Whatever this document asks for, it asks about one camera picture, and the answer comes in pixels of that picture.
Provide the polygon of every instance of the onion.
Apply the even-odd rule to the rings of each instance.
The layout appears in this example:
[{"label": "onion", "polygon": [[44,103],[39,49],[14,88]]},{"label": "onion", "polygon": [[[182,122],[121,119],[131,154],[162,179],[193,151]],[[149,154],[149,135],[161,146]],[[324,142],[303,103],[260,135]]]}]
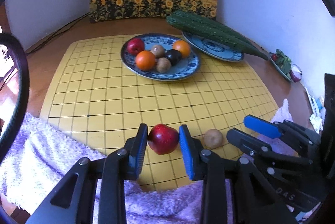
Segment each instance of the onion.
[{"label": "onion", "polygon": [[290,76],[294,82],[299,82],[302,78],[303,72],[296,64],[291,65]]}]

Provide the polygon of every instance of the fluffy towel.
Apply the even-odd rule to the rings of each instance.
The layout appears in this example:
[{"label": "fluffy towel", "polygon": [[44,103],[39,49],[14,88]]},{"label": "fluffy towel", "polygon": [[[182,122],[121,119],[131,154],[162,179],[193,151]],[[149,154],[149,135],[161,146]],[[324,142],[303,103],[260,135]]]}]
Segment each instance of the fluffy towel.
[{"label": "fluffy towel", "polygon": [[[292,121],[287,100],[272,121]],[[280,140],[267,140],[274,151],[290,154]],[[20,132],[0,166],[0,188],[9,202],[32,214],[57,182],[81,157],[104,155],[72,140],[43,120],[26,114]],[[142,192],[136,182],[125,182],[127,223],[196,224],[201,209],[202,182],[163,192]],[[95,199],[98,208],[99,194]],[[97,212],[94,213],[97,223]]]}]

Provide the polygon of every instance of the black plum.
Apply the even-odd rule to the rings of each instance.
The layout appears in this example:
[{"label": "black plum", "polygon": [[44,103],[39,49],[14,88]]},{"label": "black plum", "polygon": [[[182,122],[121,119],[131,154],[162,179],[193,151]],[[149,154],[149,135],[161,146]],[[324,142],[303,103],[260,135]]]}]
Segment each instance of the black plum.
[{"label": "black plum", "polygon": [[172,66],[175,66],[182,59],[182,54],[178,50],[171,49],[165,53],[165,57],[170,61]]}]

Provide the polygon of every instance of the kiwi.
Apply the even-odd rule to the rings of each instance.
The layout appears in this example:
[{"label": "kiwi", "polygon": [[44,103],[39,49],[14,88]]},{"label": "kiwi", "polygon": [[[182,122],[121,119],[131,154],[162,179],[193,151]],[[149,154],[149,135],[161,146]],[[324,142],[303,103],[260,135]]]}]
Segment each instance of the kiwi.
[{"label": "kiwi", "polygon": [[162,45],[155,44],[151,47],[151,52],[155,55],[156,59],[162,58],[165,55],[165,50]]},{"label": "kiwi", "polygon": [[219,146],[222,145],[223,135],[220,132],[220,130],[217,130],[215,128],[209,129],[204,134],[204,141],[205,141],[205,145],[209,149],[218,148]]},{"label": "kiwi", "polygon": [[167,58],[160,58],[156,62],[156,70],[159,73],[166,73],[171,68],[171,63]]}]

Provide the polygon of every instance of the plate rim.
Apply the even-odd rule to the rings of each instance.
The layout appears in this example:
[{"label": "plate rim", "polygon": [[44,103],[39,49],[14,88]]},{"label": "plate rim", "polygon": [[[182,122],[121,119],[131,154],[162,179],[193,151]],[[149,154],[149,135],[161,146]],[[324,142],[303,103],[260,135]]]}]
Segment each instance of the plate rim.
[{"label": "plate rim", "polygon": [[291,83],[294,83],[294,81],[292,80],[292,79],[290,79],[290,78],[288,78],[288,76],[287,75],[285,75],[284,73],[283,73],[283,71],[282,70],[280,70],[280,68],[277,66],[277,64],[273,61],[273,59],[271,58],[271,55],[272,54],[274,54],[274,53],[272,53],[272,52],[269,52],[269,59],[271,60],[271,63],[275,66],[275,68],[277,69],[277,71],[287,80],[287,81],[289,81],[289,82],[291,82]]},{"label": "plate rim", "polygon": [[211,56],[211,57],[213,57],[213,58],[216,58],[216,59],[219,59],[219,60],[222,60],[222,61],[226,61],[226,62],[241,62],[241,61],[244,60],[244,53],[243,53],[243,52],[241,52],[241,54],[242,54],[242,58],[241,58],[240,60],[229,60],[229,59],[224,59],[224,58],[221,58],[221,57],[216,56],[216,55],[214,55],[214,54],[211,54],[211,53],[209,53],[209,52],[206,52],[204,49],[201,49],[200,47],[196,46],[193,42],[191,42],[189,39],[187,39],[187,37],[185,36],[184,33],[185,33],[185,32],[182,31],[182,35],[183,35],[184,39],[187,40],[188,43],[190,43],[193,47],[199,49],[201,52],[203,52],[203,53],[205,53],[205,54],[207,54],[207,55],[209,55],[209,56]]},{"label": "plate rim", "polygon": [[137,35],[137,36],[132,37],[132,38],[130,38],[129,40],[127,40],[127,41],[123,44],[123,46],[122,46],[122,48],[121,48],[121,50],[120,50],[120,56],[121,56],[122,63],[123,63],[129,70],[131,70],[132,72],[134,72],[135,74],[138,74],[138,75],[140,75],[140,76],[142,76],[142,77],[145,77],[145,78],[148,78],[148,79],[151,79],[151,80],[158,80],[158,81],[164,81],[164,82],[171,82],[171,81],[178,81],[178,80],[187,79],[187,78],[191,77],[192,75],[194,75],[194,74],[200,69],[200,66],[201,66],[201,59],[200,59],[198,53],[197,53],[194,49],[192,49],[192,51],[193,51],[194,54],[195,54],[195,57],[198,59],[198,66],[195,68],[195,70],[194,70],[191,74],[189,74],[189,75],[186,76],[186,77],[179,77],[179,78],[175,78],[175,79],[161,79],[161,78],[156,78],[156,77],[148,77],[148,76],[145,76],[145,75],[143,75],[143,74],[140,74],[140,73],[136,72],[135,70],[133,70],[132,68],[130,68],[130,67],[127,65],[127,63],[125,62],[125,59],[124,59],[124,52],[125,52],[126,47],[127,47],[126,45],[127,45],[128,41],[130,41],[131,39],[134,39],[134,38],[142,38],[142,37],[148,37],[148,36],[160,36],[160,37],[166,37],[166,38],[170,38],[170,39],[180,40],[180,38],[178,38],[178,37],[175,37],[175,36],[172,36],[172,35],[168,35],[168,34],[162,34],[162,33],[146,33],[146,34],[140,34],[140,35]]}]

